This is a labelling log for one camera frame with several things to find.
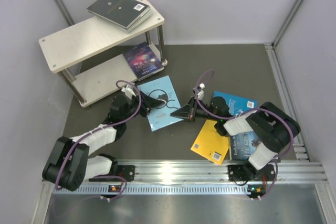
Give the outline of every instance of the dark gray book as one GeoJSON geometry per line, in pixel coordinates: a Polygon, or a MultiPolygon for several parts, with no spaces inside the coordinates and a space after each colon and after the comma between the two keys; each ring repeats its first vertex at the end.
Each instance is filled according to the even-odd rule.
{"type": "Polygon", "coordinates": [[[97,0],[87,9],[128,30],[139,23],[137,21],[150,11],[150,6],[137,0],[97,0]]]}

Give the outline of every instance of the shelf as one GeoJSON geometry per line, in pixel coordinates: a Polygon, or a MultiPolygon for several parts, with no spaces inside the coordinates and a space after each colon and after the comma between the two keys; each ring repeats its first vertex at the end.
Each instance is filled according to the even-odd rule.
{"type": "MultiPolygon", "coordinates": [[[[160,51],[157,47],[150,44],[150,48],[157,58],[161,60],[160,51]]],[[[85,103],[81,103],[81,106],[85,108],[118,91],[118,87],[115,85],[118,80],[137,81],[137,77],[123,54],[78,74],[73,85],[86,100],[85,103]]]]}
{"type": "Polygon", "coordinates": [[[147,0],[138,1],[150,5],[152,15],[130,33],[95,16],[41,38],[39,44],[50,70],[58,73],[164,23],[164,18],[147,0]]]}

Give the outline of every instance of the barcode sticker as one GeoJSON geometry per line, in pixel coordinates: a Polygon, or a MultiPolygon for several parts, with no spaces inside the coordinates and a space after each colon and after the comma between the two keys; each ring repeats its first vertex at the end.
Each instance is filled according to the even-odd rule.
{"type": "Polygon", "coordinates": [[[142,10],[142,8],[144,8],[144,7],[145,7],[144,5],[137,4],[134,9],[142,10]]]}
{"type": "Polygon", "coordinates": [[[250,108],[250,109],[253,109],[254,108],[254,102],[248,101],[247,102],[247,107],[250,108]]]}
{"type": "Polygon", "coordinates": [[[221,158],[221,154],[215,152],[214,155],[212,156],[212,158],[215,159],[215,160],[217,160],[217,161],[219,161],[220,158],[221,158]]]}

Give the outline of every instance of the book cover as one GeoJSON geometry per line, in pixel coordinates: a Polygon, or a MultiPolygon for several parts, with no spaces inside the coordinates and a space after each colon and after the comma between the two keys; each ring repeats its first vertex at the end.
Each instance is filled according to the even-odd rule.
{"type": "Polygon", "coordinates": [[[147,116],[152,131],[182,121],[182,119],[170,116],[170,113],[181,106],[169,76],[141,84],[138,88],[150,97],[161,99],[165,102],[164,105],[152,110],[147,116]]]}
{"type": "Polygon", "coordinates": [[[124,53],[124,57],[138,80],[163,69],[161,62],[146,42],[124,53]]]}
{"type": "Polygon", "coordinates": [[[137,0],[97,0],[87,10],[129,29],[150,10],[150,6],[137,0]]]}
{"type": "Polygon", "coordinates": [[[205,121],[190,150],[216,165],[221,165],[229,150],[229,138],[220,136],[214,128],[215,124],[215,121],[205,121]]]}
{"type": "MultiPolygon", "coordinates": [[[[257,101],[238,97],[236,95],[215,91],[214,97],[223,97],[229,106],[231,115],[239,115],[244,111],[255,108],[257,101]]],[[[256,150],[260,140],[255,132],[245,132],[230,136],[231,160],[246,160],[256,150]]]]}

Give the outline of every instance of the purple cable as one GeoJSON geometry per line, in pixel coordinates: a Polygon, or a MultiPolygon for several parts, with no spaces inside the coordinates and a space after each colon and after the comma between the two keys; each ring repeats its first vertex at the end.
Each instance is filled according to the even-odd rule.
{"type": "MultiPolygon", "coordinates": [[[[210,78],[207,80],[206,83],[208,83],[212,77],[214,76],[215,74],[215,71],[212,70],[212,69],[209,69],[207,70],[205,73],[202,74],[202,76],[198,79],[197,81],[197,84],[196,84],[196,88],[195,90],[197,90],[197,87],[202,83],[202,79],[208,74],[211,72],[211,76],[210,78]]],[[[234,119],[235,116],[232,116],[230,118],[224,118],[222,116],[218,116],[218,115],[215,115],[214,113],[211,113],[209,110],[207,110],[201,103],[200,103],[200,100],[198,99],[198,96],[197,96],[197,93],[195,94],[195,99],[198,103],[198,105],[206,112],[208,113],[209,115],[215,117],[215,118],[218,118],[218,119],[224,119],[224,120],[230,120],[230,119],[234,119]]],[[[293,133],[292,133],[292,130],[290,129],[290,127],[288,126],[288,124],[281,118],[279,117],[277,114],[269,111],[269,110],[265,110],[265,109],[262,109],[262,108],[253,108],[253,109],[250,109],[250,110],[247,110],[245,112],[243,112],[241,115],[244,115],[250,111],[263,111],[263,112],[266,112],[267,114],[270,114],[272,116],[274,116],[277,120],[279,120],[280,123],[282,123],[286,130],[288,131],[289,133],[289,137],[290,137],[290,142],[289,142],[289,147],[287,148],[286,151],[284,151],[281,155],[277,155],[278,157],[282,157],[282,156],[285,156],[291,149],[292,149],[292,146],[293,146],[293,143],[294,143],[294,136],[293,136],[293,133]]],[[[269,194],[269,192],[274,188],[274,184],[275,184],[275,181],[277,180],[277,177],[278,177],[278,163],[275,161],[275,167],[276,167],[276,172],[275,172],[275,176],[274,176],[274,180],[272,181],[272,184],[269,186],[268,190],[265,192],[265,194],[261,197],[261,199],[265,198],[265,196],[267,196],[269,194]]]]}
{"type": "MultiPolygon", "coordinates": [[[[117,198],[119,198],[121,195],[122,195],[122,193],[125,191],[125,189],[126,189],[126,187],[127,187],[127,180],[126,179],[124,179],[123,177],[120,177],[120,176],[108,176],[108,175],[106,175],[106,176],[96,176],[95,178],[116,178],[116,179],[119,179],[119,180],[121,180],[123,183],[125,183],[125,185],[123,186],[123,188],[120,190],[120,192],[116,195],[116,196],[114,196],[113,198],[110,198],[110,200],[115,200],[115,199],[117,199],[117,198]]],[[[73,211],[75,208],[77,208],[80,204],[82,204],[84,201],[86,201],[86,200],[88,200],[88,199],[93,199],[93,198],[99,198],[100,196],[98,196],[98,195],[91,195],[91,196],[89,196],[89,197],[86,197],[86,198],[84,198],[84,199],[82,199],[82,200],[80,200],[78,203],[76,203],[72,208],[70,208],[69,210],[67,210],[67,211],[65,211],[65,212],[63,212],[61,215],[57,215],[55,212],[55,205],[54,205],[54,201],[52,201],[50,204],[51,204],[51,210],[53,211],[53,215],[54,215],[54,217],[56,217],[57,219],[59,219],[59,218],[62,218],[63,216],[65,216],[65,215],[67,215],[69,212],[71,212],[71,211],[73,211]]]]}
{"type": "MultiPolygon", "coordinates": [[[[128,82],[128,81],[123,81],[123,80],[119,80],[119,81],[116,82],[116,86],[117,86],[119,89],[121,89],[121,87],[118,85],[118,83],[120,83],[120,82],[124,82],[124,83],[126,83],[126,84],[128,84],[128,85],[133,86],[133,88],[135,89],[135,91],[137,92],[137,94],[138,94],[138,96],[139,96],[139,105],[138,105],[138,107],[137,107],[137,110],[136,110],[136,111],[135,111],[129,118],[127,118],[127,119],[125,119],[125,120],[123,120],[123,121],[120,121],[120,122],[118,122],[118,123],[112,123],[112,124],[109,124],[109,125],[105,125],[105,126],[103,126],[104,129],[105,129],[105,128],[109,128],[109,127],[113,127],[113,126],[117,126],[117,125],[119,125],[119,124],[122,124],[122,123],[125,123],[125,122],[129,121],[130,119],[132,119],[133,117],[135,117],[136,114],[138,113],[138,111],[140,110],[140,107],[141,107],[141,94],[140,94],[140,91],[135,87],[134,83],[130,83],[130,82],[128,82]]],[[[87,138],[88,136],[90,136],[91,134],[92,134],[92,133],[89,132],[89,133],[85,134],[84,136],[82,136],[77,142],[74,143],[74,145],[73,145],[73,146],[70,148],[70,150],[68,151],[66,157],[65,157],[64,160],[63,160],[63,163],[62,163],[62,165],[61,165],[61,168],[59,169],[59,172],[58,172],[58,175],[57,175],[57,178],[56,178],[56,181],[55,181],[55,190],[61,190],[61,189],[62,189],[61,187],[58,186],[58,184],[59,184],[61,175],[62,175],[62,173],[63,173],[63,170],[64,170],[64,168],[65,168],[65,166],[66,166],[66,164],[67,164],[67,162],[68,162],[70,156],[72,155],[73,151],[75,150],[75,148],[77,147],[77,145],[78,145],[81,141],[83,141],[84,139],[86,139],[86,138],[87,138]]]]}

